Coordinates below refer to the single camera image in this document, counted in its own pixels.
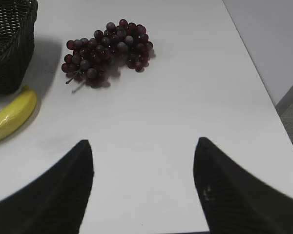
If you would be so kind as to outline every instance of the white table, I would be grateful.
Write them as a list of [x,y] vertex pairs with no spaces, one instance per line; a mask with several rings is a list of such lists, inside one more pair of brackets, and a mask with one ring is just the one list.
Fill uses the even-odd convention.
[[[293,147],[221,0],[39,4],[24,83],[42,101],[0,142],[0,200],[85,138],[95,179],[81,234],[206,231],[192,177],[200,136],[293,197]],[[142,73],[121,69],[110,88],[73,95],[78,85],[60,69],[66,41],[121,18],[147,27],[156,58]]]

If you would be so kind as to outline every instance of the wicker basket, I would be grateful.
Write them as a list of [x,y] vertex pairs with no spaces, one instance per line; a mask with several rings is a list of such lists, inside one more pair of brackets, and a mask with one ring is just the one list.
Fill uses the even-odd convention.
[[0,94],[15,92],[34,51],[36,0],[0,0]]

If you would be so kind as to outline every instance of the banana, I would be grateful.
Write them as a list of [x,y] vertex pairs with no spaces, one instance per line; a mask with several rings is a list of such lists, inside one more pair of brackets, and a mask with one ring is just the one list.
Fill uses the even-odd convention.
[[37,104],[35,91],[22,87],[15,99],[0,110],[0,140],[18,129],[31,115]]

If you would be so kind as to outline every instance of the red grape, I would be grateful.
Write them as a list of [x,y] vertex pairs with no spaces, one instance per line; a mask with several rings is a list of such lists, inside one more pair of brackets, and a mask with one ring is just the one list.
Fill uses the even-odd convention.
[[89,68],[87,71],[87,77],[89,79],[94,79],[97,76],[97,70],[95,70],[94,68]]
[[82,41],[83,46],[87,46],[88,45],[89,40],[87,38],[81,38],[80,40]]
[[135,70],[136,70],[136,72],[141,71],[142,68],[143,68],[143,64],[141,62],[136,62],[135,63]]
[[65,55],[65,57],[64,57],[64,61],[65,61],[66,63],[72,63],[72,58],[73,58],[72,55]]
[[74,47],[75,47],[75,50],[80,50],[81,47],[83,46],[83,42],[81,40],[74,40]]
[[83,58],[87,58],[90,56],[90,50],[88,48],[81,48],[79,53],[80,53],[80,56]]
[[73,58],[72,58],[72,62],[75,65],[79,65],[82,60],[83,59],[82,59],[82,57],[80,55],[74,55]]
[[101,40],[104,37],[104,34],[101,30],[97,30],[93,33],[95,39]]
[[121,20],[119,21],[119,25],[122,26],[123,28],[127,28],[127,26],[128,26],[128,22],[127,22],[127,20],[125,20],[125,19],[121,19]]
[[128,24],[128,30],[130,31],[130,32],[132,32],[133,30],[135,30],[135,28],[136,28],[136,24],[135,23],[129,23]]
[[139,57],[138,61],[145,66],[147,64],[147,57]]
[[100,52],[100,57],[103,59],[103,60],[107,60],[109,59],[109,50],[108,49],[104,49],[102,52]]
[[90,62],[88,60],[83,60],[80,63],[80,69],[87,71],[90,68]]
[[69,72],[69,64],[68,63],[63,63],[62,66],[61,66],[61,69],[63,72],[67,73]]
[[153,49],[153,43],[151,42],[151,41],[148,41],[147,43],[146,43],[146,47],[147,47],[147,50],[152,50]]
[[140,41],[141,43],[147,43],[147,41],[148,41],[148,35],[145,34],[145,33],[141,34],[141,35],[139,36],[139,41]]
[[108,24],[106,25],[106,29],[107,29],[108,31],[110,31],[110,32],[113,32],[113,31],[116,30],[116,26],[115,26],[114,23],[110,22],[110,23],[108,23]]
[[73,40],[69,40],[69,41],[66,43],[66,47],[67,47],[69,50],[74,50],[74,41],[73,41]]

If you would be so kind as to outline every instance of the grape stem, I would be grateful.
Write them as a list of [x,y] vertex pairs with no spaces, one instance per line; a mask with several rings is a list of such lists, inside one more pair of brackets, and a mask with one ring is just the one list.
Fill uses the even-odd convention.
[[65,82],[65,84],[69,84],[78,74],[79,74],[79,71],[77,71],[71,79],[69,79],[67,82]]
[[72,94],[76,93],[83,85],[86,83],[86,80],[83,80],[81,84],[76,88],[72,90]]

